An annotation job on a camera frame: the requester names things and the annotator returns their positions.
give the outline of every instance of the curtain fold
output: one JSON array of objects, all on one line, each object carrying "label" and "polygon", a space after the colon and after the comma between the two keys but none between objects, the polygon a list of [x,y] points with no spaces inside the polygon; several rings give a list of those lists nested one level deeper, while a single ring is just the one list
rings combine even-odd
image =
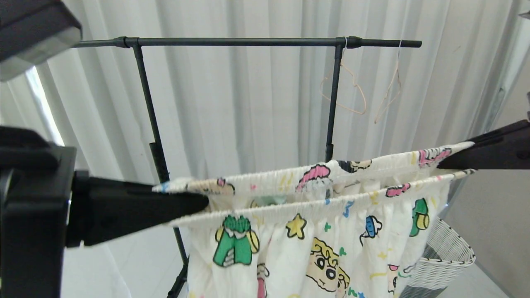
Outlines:
[{"label": "curtain fold", "polygon": [[[347,49],[342,63],[363,89],[367,111],[337,107],[335,159],[364,160],[466,139],[484,119],[492,71],[509,57],[509,14],[520,1],[65,1],[83,37],[317,37],[422,40],[418,49]],[[215,178],[324,160],[329,101],[320,85],[333,48],[143,47],[156,119],[172,179]],[[400,51],[397,81],[390,87]],[[154,141],[132,49],[68,50],[37,67],[53,119],[77,167],[93,175],[157,183]],[[1,85],[3,124],[53,139],[24,77]],[[331,77],[322,92],[330,96]],[[378,123],[383,110],[394,98]],[[363,99],[341,69],[338,103],[358,111]],[[187,241],[187,231],[183,231]],[[94,261],[108,260],[106,269]],[[165,296],[180,268],[168,227],[100,248],[69,252],[64,297]],[[100,279],[119,272],[125,286]]]}]

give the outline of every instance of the white floor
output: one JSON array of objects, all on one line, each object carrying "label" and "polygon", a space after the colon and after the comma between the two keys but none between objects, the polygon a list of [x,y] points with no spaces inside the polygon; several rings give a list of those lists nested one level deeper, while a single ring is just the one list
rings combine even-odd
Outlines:
[{"label": "white floor", "polygon": [[454,280],[437,298],[508,298],[508,296],[491,281],[491,279],[477,266],[466,269],[462,275]]}]

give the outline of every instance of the white wicker basket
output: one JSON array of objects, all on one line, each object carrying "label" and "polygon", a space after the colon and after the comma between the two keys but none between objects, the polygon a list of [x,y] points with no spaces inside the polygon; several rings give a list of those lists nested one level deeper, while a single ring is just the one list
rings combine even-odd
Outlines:
[{"label": "white wicker basket", "polygon": [[400,297],[436,297],[475,262],[471,246],[446,222],[435,222],[423,257]]}]

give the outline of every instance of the cartoon print shorts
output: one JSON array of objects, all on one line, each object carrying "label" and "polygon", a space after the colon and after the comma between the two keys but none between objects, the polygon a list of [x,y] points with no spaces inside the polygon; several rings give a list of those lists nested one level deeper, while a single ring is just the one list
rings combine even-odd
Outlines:
[{"label": "cartoon print shorts", "polygon": [[167,182],[210,204],[188,227],[188,297],[398,297],[451,181],[437,164],[471,142],[210,180]]}]

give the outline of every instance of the garment rack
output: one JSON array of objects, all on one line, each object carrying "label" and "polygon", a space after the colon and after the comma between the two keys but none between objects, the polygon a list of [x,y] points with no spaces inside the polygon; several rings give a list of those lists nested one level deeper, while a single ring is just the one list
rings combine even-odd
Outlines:
[{"label": "garment rack", "polygon": [[[340,64],[344,48],[354,49],[359,47],[402,47],[419,48],[419,40],[384,40],[363,39],[360,37],[337,37],[337,38],[138,38],[117,37],[108,40],[81,41],[74,48],[94,47],[119,47],[132,48],[138,66],[140,81],[144,92],[147,112],[153,130],[154,142],[149,144],[151,154],[160,182],[169,181],[169,173],[165,161],[164,150],[160,138],[160,131],[156,122],[153,99],[149,90],[147,73],[145,71],[144,55],[142,47],[146,46],[244,46],[244,47],[334,47],[333,79],[331,83],[330,111],[328,118],[328,133],[326,136],[325,161],[328,162],[333,156],[333,125],[335,121],[335,108],[337,106],[337,91],[339,88]],[[182,270],[168,292],[168,298],[177,297],[187,280],[188,257],[182,242],[179,228],[174,229],[176,241],[182,258]]]}]

